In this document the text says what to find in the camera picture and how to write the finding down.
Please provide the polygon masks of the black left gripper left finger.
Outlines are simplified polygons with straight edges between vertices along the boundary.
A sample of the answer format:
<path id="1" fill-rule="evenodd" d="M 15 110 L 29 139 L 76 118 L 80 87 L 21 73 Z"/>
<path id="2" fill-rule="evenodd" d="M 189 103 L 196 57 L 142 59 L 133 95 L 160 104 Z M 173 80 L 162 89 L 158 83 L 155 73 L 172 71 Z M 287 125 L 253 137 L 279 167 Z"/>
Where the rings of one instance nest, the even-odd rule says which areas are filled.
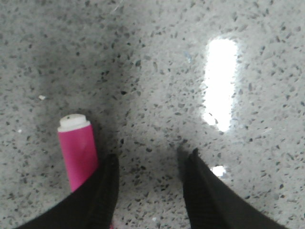
<path id="1" fill-rule="evenodd" d="M 20 229 L 109 229 L 119 193 L 119 160 L 103 164 L 77 190 Z"/>

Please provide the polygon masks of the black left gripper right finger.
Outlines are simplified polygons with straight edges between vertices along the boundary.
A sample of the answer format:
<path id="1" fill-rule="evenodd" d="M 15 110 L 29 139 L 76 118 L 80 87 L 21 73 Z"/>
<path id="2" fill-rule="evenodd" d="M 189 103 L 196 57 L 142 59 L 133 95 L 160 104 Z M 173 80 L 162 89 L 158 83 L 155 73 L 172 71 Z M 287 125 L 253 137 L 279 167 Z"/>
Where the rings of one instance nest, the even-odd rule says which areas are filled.
<path id="1" fill-rule="evenodd" d="M 200 158 L 197 148 L 182 156 L 183 198 L 191 228 L 283 228 L 223 183 Z"/>

